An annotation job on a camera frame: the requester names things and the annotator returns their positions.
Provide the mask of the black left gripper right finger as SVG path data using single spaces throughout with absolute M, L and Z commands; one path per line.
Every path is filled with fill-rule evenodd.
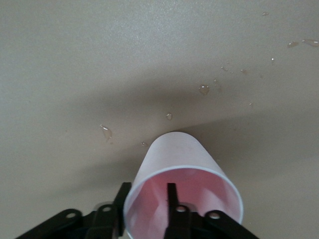
M 168 225 L 165 239 L 257 239 L 258 237 L 219 210 L 201 216 L 178 200 L 176 184 L 167 184 Z

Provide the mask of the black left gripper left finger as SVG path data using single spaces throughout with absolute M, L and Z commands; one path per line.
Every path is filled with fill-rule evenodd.
M 117 239 L 124 233 L 123 208 L 132 187 L 124 182 L 114 200 L 87 215 L 66 209 L 20 235 L 19 239 Z

